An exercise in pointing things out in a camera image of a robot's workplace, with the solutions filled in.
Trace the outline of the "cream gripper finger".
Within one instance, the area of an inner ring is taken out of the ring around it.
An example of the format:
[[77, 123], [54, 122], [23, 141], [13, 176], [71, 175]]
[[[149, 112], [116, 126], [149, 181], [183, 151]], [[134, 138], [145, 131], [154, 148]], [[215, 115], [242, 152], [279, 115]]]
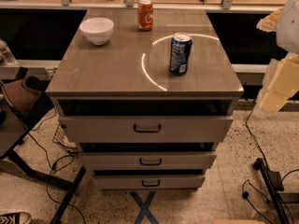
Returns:
[[256, 25], [256, 28], [264, 32], [275, 32], [278, 28], [278, 22], [282, 9], [283, 7], [279, 7], [266, 17], [260, 19]]
[[288, 54], [281, 61], [273, 60], [263, 76], [253, 116], [268, 118], [276, 114], [299, 92], [299, 55]]

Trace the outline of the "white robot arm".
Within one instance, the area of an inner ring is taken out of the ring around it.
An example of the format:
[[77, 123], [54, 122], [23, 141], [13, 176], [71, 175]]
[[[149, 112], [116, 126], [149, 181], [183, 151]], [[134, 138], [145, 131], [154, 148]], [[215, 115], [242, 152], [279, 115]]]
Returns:
[[270, 62], [263, 75], [253, 116], [264, 119], [277, 113], [299, 92], [299, 0], [288, 0], [284, 7], [258, 22], [257, 28], [277, 35], [280, 48], [288, 54]]

